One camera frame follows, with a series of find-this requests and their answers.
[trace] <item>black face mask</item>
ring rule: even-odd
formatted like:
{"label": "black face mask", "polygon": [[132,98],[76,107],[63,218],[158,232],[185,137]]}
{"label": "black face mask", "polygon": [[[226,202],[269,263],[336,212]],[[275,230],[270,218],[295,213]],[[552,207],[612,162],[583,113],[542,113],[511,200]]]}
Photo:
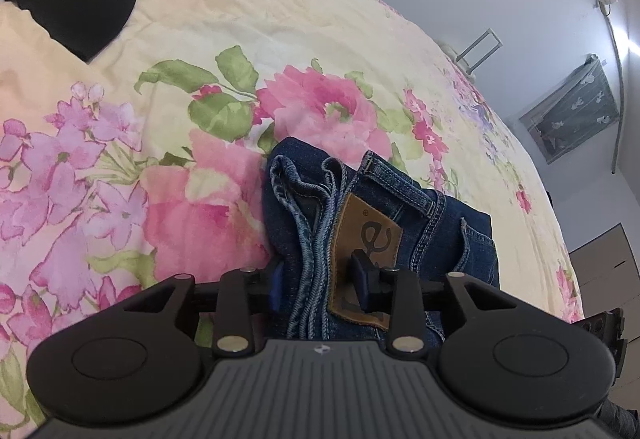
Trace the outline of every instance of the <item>black face mask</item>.
{"label": "black face mask", "polygon": [[8,0],[87,62],[122,30],[136,0]]}

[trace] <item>pink flower print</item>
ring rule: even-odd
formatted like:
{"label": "pink flower print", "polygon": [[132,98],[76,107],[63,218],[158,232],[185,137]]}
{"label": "pink flower print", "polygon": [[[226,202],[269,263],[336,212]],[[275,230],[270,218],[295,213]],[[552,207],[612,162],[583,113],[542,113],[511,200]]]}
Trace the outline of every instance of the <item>pink flower print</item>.
{"label": "pink flower print", "polygon": [[10,119],[2,124],[4,136],[0,141],[0,161],[11,161],[22,148],[27,127],[20,120]]}
{"label": "pink flower print", "polygon": [[424,101],[415,97],[413,89],[404,89],[404,106],[414,114],[419,114],[427,110]]}
{"label": "pink flower print", "polygon": [[143,229],[158,249],[158,280],[188,272],[199,282],[217,281],[240,264],[269,260],[262,225],[261,154],[228,145],[199,129],[190,133],[196,164],[151,166],[141,183],[148,197]]}
{"label": "pink flower print", "polygon": [[577,322],[578,320],[582,320],[577,298],[572,298],[567,302],[564,310],[562,311],[562,320],[570,324]]}
{"label": "pink flower print", "polygon": [[94,120],[94,113],[89,107],[84,108],[81,100],[71,98],[69,103],[58,102],[58,112],[56,114],[47,114],[44,120],[57,129],[69,124],[76,127],[76,129],[86,130]]}
{"label": "pink flower print", "polygon": [[80,102],[86,98],[89,100],[89,103],[95,104],[99,103],[104,96],[104,87],[100,84],[93,84],[87,91],[84,83],[76,82],[71,86],[71,94]]}
{"label": "pink flower print", "polygon": [[288,65],[265,85],[257,91],[260,107],[254,120],[265,114],[273,118],[277,141],[293,136],[354,168],[367,150],[390,158],[388,135],[378,128],[375,108],[353,80]]}
{"label": "pink flower print", "polygon": [[89,92],[87,93],[86,98],[92,104],[101,102],[104,98],[104,87],[100,84],[93,84],[89,87]]}
{"label": "pink flower print", "polygon": [[20,237],[7,241],[0,239],[0,276],[11,278],[10,275],[16,270],[18,253],[21,249]]}
{"label": "pink flower print", "polygon": [[429,165],[429,178],[433,181],[433,189],[444,192],[446,172],[440,161],[434,161]]}
{"label": "pink flower print", "polygon": [[22,150],[22,162],[31,170],[31,183],[47,191],[58,163],[66,162],[75,170],[91,168],[103,149],[102,143],[87,142],[84,132],[65,125],[55,137],[41,132],[32,133],[31,147]]}
{"label": "pink flower print", "polygon": [[564,302],[562,319],[569,323],[577,322],[582,318],[582,315],[574,283],[569,280],[569,273],[562,266],[558,267],[556,278],[558,279],[558,288]]}
{"label": "pink flower print", "polygon": [[29,280],[58,297],[63,311],[78,308],[85,293],[96,296],[86,262],[86,237],[74,221],[53,243],[45,259],[31,272]]}
{"label": "pink flower print", "polygon": [[205,96],[209,96],[210,94],[218,94],[221,93],[222,89],[219,85],[203,85],[199,90],[198,94],[194,94],[191,96],[194,100],[203,99]]}
{"label": "pink flower print", "polygon": [[22,312],[13,315],[6,324],[22,345],[27,347],[27,357],[52,331],[53,322],[47,305],[30,285],[22,293]]}
{"label": "pink flower print", "polygon": [[449,151],[449,147],[444,144],[440,136],[433,132],[433,129],[427,125],[423,118],[414,125],[413,133],[415,139],[422,142],[422,148],[425,152],[433,156],[434,161],[442,161],[442,156]]}
{"label": "pink flower print", "polygon": [[254,113],[254,119],[252,119],[252,125],[261,125],[262,120],[271,119],[271,116],[265,111],[260,104],[253,104],[252,111]]}
{"label": "pink flower print", "polygon": [[0,361],[6,358],[11,348],[11,336],[4,329],[4,326],[0,324]]}
{"label": "pink flower print", "polygon": [[57,333],[84,318],[79,310],[52,318],[49,308],[30,285],[27,285],[22,293],[20,303],[22,312],[13,315],[6,324],[18,342],[27,347],[27,357],[31,356],[36,346],[52,333]]}
{"label": "pink flower print", "polygon": [[520,208],[522,208],[524,212],[528,214],[531,211],[531,203],[529,201],[529,197],[527,197],[527,193],[524,191],[524,188],[521,184],[518,185],[516,199],[518,200],[518,203],[520,203]]}
{"label": "pink flower print", "polygon": [[105,276],[102,278],[100,291],[98,291],[98,307],[100,311],[103,311],[112,305],[126,300],[130,296],[138,294],[141,290],[142,288],[139,285],[130,285],[120,291],[120,294],[116,296],[116,288],[113,285],[113,280],[111,280],[111,277]]}
{"label": "pink flower print", "polygon": [[76,173],[68,163],[60,163],[56,166],[51,186],[47,194],[52,201],[48,221],[50,224],[61,223],[86,196],[88,187],[84,180],[76,181]]}
{"label": "pink flower print", "polygon": [[5,283],[0,282],[0,313],[9,314],[14,310],[15,293],[14,290]]}
{"label": "pink flower print", "polygon": [[100,142],[120,140],[129,148],[139,152],[142,149],[140,130],[142,124],[127,102],[120,106],[104,103],[100,106],[100,115],[94,122],[93,134]]}
{"label": "pink flower print", "polygon": [[0,197],[0,237],[20,236],[26,244],[44,226],[49,212],[49,198],[37,185],[30,184],[17,192]]}
{"label": "pink flower print", "polygon": [[129,199],[125,200],[116,187],[98,181],[96,193],[107,211],[96,213],[89,219],[87,234],[99,239],[110,236],[113,247],[123,249],[129,242],[132,225],[142,226],[145,221],[146,192],[138,183]]}
{"label": "pink flower print", "polygon": [[71,95],[76,100],[84,100],[86,98],[86,85],[82,82],[76,82],[71,86]]}
{"label": "pink flower print", "polygon": [[0,190],[9,188],[14,176],[14,169],[10,166],[0,167]]}

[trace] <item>metal screw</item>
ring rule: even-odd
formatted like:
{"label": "metal screw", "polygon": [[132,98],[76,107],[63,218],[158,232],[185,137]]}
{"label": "metal screw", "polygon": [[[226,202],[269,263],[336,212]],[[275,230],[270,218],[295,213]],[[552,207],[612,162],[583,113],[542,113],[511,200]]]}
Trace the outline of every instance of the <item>metal screw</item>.
{"label": "metal screw", "polygon": [[249,341],[242,336],[229,335],[223,336],[216,345],[221,351],[239,353],[249,346]]}
{"label": "metal screw", "polygon": [[424,342],[415,336],[401,336],[396,338],[391,345],[396,351],[417,353],[424,347]]}

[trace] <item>logo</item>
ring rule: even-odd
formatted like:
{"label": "logo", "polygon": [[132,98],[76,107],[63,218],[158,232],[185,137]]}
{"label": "logo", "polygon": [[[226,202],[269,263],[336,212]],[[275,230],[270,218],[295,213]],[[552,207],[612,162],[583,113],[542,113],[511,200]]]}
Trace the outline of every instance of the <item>logo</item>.
{"label": "logo", "polygon": [[[367,230],[373,229],[372,239],[367,239]],[[376,246],[376,241],[378,240],[378,236],[380,235],[380,231],[382,231],[382,224],[376,221],[367,221],[362,225],[362,229],[360,231],[360,238],[362,239],[362,244],[366,248],[367,257],[371,258],[372,253],[382,253],[383,251],[388,250],[391,245],[391,240],[393,239],[391,235],[391,230],[386,228],[385,237],[386,244],[382,246]]]}
{"label": "logo", "polygon": [[325,355],[326,353],[330,353],[331,347],[329,347],[328,345],[324,345],[323,343],[322,345],[318,345],[317,347],[315,347],[314,351],[318,353],[320,356],[322,356],[322,355]]}

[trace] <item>jeans pocket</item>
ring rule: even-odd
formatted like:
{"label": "jeans pocket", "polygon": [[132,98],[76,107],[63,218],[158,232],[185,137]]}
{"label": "jeans pocket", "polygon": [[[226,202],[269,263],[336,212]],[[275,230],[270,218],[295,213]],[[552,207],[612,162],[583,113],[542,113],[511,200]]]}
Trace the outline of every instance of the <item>jeans pocket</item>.
{"label": "jeans pocket", "polygon": [[460,219],[460,232],[464,249],[453,271],[461,271],[498,287],[498,255],[493,239],[473,229],[464,217]]}

